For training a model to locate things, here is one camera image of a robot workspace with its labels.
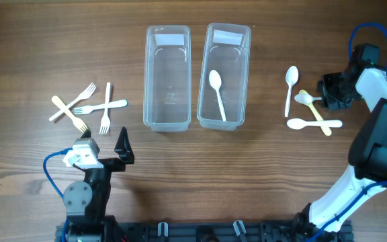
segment plastic fork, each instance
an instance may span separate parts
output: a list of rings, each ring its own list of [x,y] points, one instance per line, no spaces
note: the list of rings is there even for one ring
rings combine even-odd
[[[85,132],[89,129],[83,120],[74,116],[74,114],[68,109],[67,106],[65,106],[64,102],[58,96],[53,96],[52,102],[54,103],[54,105],[60,108],[62,112],[64,112],[68,117],[70,117],[70,119],[73,121],[74,126],[78,130],[80,130],[81,132]]]
[[[84,99],[88,99],[92,96],[93,92],[97,89],[97,86],[93,83],[91,83],[85,91],[83,91],[82,93],[80,93],[80,95],[74,99],[74,101],[72,101],[71,103],[69,103],[67,105],[67,109],[71,108],[74,106],[74,104],[76,104],[77,102],[79,102],[80,100],[84,100]],[[51,116],[48,120],[49,121],[53,121],[55,120],[57,117],[59,117],[61,114],[63,114],[64,111],[61,109],[59,110],[57,113],[55,113],[53,116]]]
[[[104,115],[101,119],[101,128],[99,129],[99,134],[106,135],[110,129],[110,118],[108,118],[108,102],[110,101],[110,88],[112,86],[110,83],[107,83],[107,88],[105,89],[105,108]]]
[[[108,103],[108,108],[122,108],[122,107],[125,107],[127,105],[128,105],[128,101],[122,99],[119,101],[114,101],[114,102]],[[105,108],[105,104],[99,104],[99,105],[95,105],[95,106],[83,106],[80,108],[73,109],[73,113],[74,114],[90,114],[94,110],[103,109],[103,108]]]

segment plastic container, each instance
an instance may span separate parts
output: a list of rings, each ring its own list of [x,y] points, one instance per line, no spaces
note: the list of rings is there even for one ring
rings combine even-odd
[[[147,29],[143,122],[154,131],[185,131],[191,122],[190,41],[187,26]]]
[[[202,61],[197,118],[204,128],[235,130],[245,120],[251,30],[235,24],[210,24]],[[220,95],[226,121],[220,115],[216,91],[208,75],[216,70],[222,79]]]

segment table surface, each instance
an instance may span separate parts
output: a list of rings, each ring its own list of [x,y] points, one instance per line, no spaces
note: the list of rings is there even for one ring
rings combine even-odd
[[[100,136],[102,112],[82,116],[101,148],[114,157],[122,126],[136,160],[112,177],[107,213],[119,222],[258,221],[289,219],[320,198],[345,171],[351,141],[369,111],[364,102],[327,112],[344,127],[325,136],[319,128],[291,130],[284,105],[286,71],[300,70],[293,92],[317,95],[323,74],[347,66],[352,29],[363,22],[387,27],[387,1],[136,1],[0,5],[0,241],[52,241],[65,207],[42,170],[48,154],[71,146],[81,133],[63,116],[48,118],[94,82],[98,90],[81,105],[100,104],[105,83],[113,100],[111,135]],[[252,31],[245,123],[234,132],[202,128],[196,118],[207,25],[225,22]],[[187,132],[153,132],[142,122],[144,46],[151,25],[191,30],[192,119]],[[382,47],[378,30],[362,29],[355,43]],[[290,118],[313,119],[292,102]],[[58,187],[83,179],[62,157],[48,170]],[[387,241],[387,191],[352,217],[357,242]]]

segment fork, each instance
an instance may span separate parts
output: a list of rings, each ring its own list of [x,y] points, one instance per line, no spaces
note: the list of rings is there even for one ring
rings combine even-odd
[[[58,96],[53,96],[52,102],[54,103],[54,105],[60,108],[68,117],[70,117],[70,119],[73,121],[74,126],[78,130],[80,130],[81,132],[85,132],[89,129],[83,120],[74,116],[74,114],[68,109],[67,106],[65,106],[64,102]]]
[[[108,108],[122,108],[128,105],[128,101],[122,99],[108,103]],[[105,108],[105,104],[99,104],[95,106],[83,106],[80,108],[73,109],[74,114],[90,114],[94,110]]]
[[[107,83],[107,88],[105,89],[105,108],[104,116],[101,119],[101,128],[99,129],[99,134],[106,135],[110,129],[110,118],[108,118],[108,102],[110,100],[110,83]]]
[[[74,101],[72,101],[71,103],[69,103],[67,105],[67,109],[71,108],[74,104],[76,104],[77,102],[79,102],[80,100],[84,100],[84,99],[88,99],[92,96],[93,92],[95,91],[95,89],[97,89],[97,86],[93,83],[91,83],[85,91],[83,91],[82,93],[80,93],[80,95],[74,99]],[[53,116],[51,116],[48,120],[49,121],[53,121],[54,119],[56,119],[57,117],[59,117],[61,114],[63,114],[64,111],[61,109],[59,110],[57,113],[55,113]]]

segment white spoon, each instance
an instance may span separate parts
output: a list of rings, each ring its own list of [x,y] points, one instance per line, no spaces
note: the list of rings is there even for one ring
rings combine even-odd
[[[299,102],[300,104],[310,105],[312,102],[322,100],[321,97],[312,97],[310,94],[297,94],[295,96],[295,101]]]
[[[217,71],[212,70],[208,75],[208,80],[210,82],[210,85],[214,88],[214,90],[216,90],[216,95],[218,96],[220,115],[222,116],[222,120],[226,121],[225,110],[223,109],[222,98],[220,97],[220,92],[219,92],[220,86],[222,85],[222,79],[220,78],[220,75]]]
[[[325,120],[325,121],[304,121],[300,118],[292,118],[286,123],[289,128],[301,129],[305,126],[328,126],[330,128],[340,128],[343,122],[340,120]]]
[[[286,73],[286,83],[288,83],[288,96],[286,97],[286,107],[285,107],[285,117],[289,115],[289,106],[290,106],[290,94],[292,92],[292,87],[298,81],[298,69],[295,66],[291,66]]]

